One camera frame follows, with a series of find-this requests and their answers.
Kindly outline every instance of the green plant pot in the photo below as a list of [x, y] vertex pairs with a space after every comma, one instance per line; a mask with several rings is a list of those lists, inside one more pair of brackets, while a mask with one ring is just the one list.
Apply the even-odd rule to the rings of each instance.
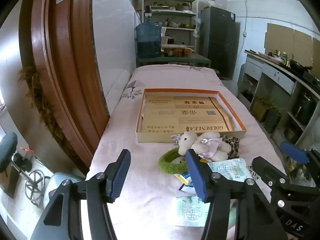
[[278, 115], [276, 111], [273, 109], [269, 109], [268, 114], [266, 116], [266, 120], [263, 126], [266, 128], [267, 133], [273, 133], [277, 124], [281, 119], [281, 115]]
[[258, 122], [263, 122], [266, 119], [269, 108], [261, 104], [257, 99], [253, 102], [252, 114]]

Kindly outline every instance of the water jug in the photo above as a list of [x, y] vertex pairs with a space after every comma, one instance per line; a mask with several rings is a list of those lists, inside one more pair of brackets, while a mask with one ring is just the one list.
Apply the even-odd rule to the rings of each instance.
[[146, 21], [136, 27], [138, 57], [161, 56], [161, 26], [151, 22], [151, 7], [146, 6]]

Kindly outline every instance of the red handle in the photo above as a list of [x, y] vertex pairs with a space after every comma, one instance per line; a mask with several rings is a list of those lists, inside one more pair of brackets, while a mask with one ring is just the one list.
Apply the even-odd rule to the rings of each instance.
[[21, 149], [21, 150], [24, 150], [24, 151], [26, 151], [26, 152], [36, 153], [36, 152], [34, 152], [33, 150], [30, 150], [30, 149], [25, 149], [25, 148], [22, 148], [22, 147], [20, 147], [20, 149]]

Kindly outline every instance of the pink bedsheet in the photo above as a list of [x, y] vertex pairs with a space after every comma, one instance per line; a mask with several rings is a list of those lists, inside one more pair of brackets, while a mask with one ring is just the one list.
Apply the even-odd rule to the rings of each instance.
[[[246, 107], [221, 83], [212, 69], [182, 65], [150, 65], [136, 69], [114, 110], [92, 160], [87, 179], [105, 170], [122, 149], [129, 149], [131, 166], [122, 193], [108, 205], [118, 240], [197, 240], [203, 228], [176, 227], [172, 223], [173, 198], [181, 182], [157, 167], [161, 155], [176, 147], [165, 143], [137, 143], [135, 127], [144, 88], [188, 88], [218, 90], [247, 128], [240, 140], [239, 155], [247, 165], [262, 156], [284, 172], [280, 159]], [[270, 189], [258, 185], [270, 199]]]

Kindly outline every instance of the electrical wire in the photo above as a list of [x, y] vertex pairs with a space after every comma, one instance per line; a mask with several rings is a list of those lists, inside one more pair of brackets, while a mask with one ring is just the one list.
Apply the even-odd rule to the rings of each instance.
[[42, 165], [42, 166], [45, 167], [45, 165], [43, 165], [43, 163], [41, 163], [40, 161], [38, 161], [36, 157], [35, 157], [35, 161], [36, 161], [37, 163], [39, 163], [40, 165]]
[[[245, 22], [244, 22], [244, 33], [246, 33], [247, 31], [247, 18], [248, 18], [248, 0], [245, 0]], [[242, 50], [243, 50], [243, 47], [244, 47], [244, 40], [245, 40], [245, 36], [243, 36], [243, 41], [242, 41], [242, 46], [241, 46], [241, 49], [239, 51], [239, 54], [237, 56], [237, 59], [236, 59], [236, 65], [238, 63], [238, 60], [239, 60], [239, 57], [242, 53]]]

